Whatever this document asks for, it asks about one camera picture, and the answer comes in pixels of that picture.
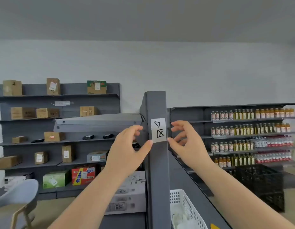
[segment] hand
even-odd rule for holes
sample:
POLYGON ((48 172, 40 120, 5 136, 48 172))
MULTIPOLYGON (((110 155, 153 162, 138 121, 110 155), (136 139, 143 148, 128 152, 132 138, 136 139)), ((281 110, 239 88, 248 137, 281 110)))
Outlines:
POLYGON ((171 129, 172 132, 182 132, 174 139, 169 137, 168 142, 187 166, 196 171, 196 169, 212 162, 203 140, 188 121, 175 121, 172 122, 172 125, 174 126, 171 129))
POLYGON ((121 175, 124 181, 139 167, 153 145, 153 141, 148 140, 138 152, 133 149, 132 142, 142 129, 140 125, 133 125, 117 135, 109 150, 104 170, 121 175))

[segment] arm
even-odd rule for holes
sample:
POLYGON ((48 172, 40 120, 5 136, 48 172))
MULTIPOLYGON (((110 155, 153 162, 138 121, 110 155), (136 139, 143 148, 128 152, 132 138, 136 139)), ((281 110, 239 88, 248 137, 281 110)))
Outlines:
POLYGON ((134 125, 116 137, 103 171, 48 229, 99 228, 113 195, 123 181, 139 167, 153 145, 153 141, 149 140, 138 152, 135 152, 132 142, 142 129, 142 126, 134 125))
POLYGON ((208 185, 233 228, 295 229, 295 225, 214 164, 190 123, 175 121, 172 125, 173 132, 181 133, 174 139, 168 138, 170 146, 208 185))

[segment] white plastic basket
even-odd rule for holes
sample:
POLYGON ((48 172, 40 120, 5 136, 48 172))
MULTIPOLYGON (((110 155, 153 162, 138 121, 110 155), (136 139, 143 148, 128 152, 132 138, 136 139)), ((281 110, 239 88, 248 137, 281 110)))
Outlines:
MULTIPOLYGON (((170 190, 170 206, 172 205, 182 205, 185 213, 191 218, 194 219, 197 224, 197 229, 207 229, 207 225, 195 209, 194 205, 191 203, 191 200, 188 198, 187 194, 182 189, 170 190)), ((173 214, 171 212, 171 222, 175 228, 173 223, 173 214)))

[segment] ceiling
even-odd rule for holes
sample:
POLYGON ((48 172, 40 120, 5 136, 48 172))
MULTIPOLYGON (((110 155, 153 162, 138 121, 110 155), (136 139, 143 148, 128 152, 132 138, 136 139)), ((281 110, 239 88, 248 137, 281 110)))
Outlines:
POLYGON ((295 43, 295 0, 0 0, 0 39, 295 43))

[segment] gray chair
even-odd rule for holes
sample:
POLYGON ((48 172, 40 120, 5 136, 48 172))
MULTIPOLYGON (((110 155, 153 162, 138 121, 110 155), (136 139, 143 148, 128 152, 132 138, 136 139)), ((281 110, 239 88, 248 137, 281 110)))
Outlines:
POLYGON ((38 181, 27 179, 0 196, 0 207, 9 204, 25 204, 14 214, 0 218, 0 229, 32 229, 31 222, 35 218, 29 213, 37 204, 38 181))

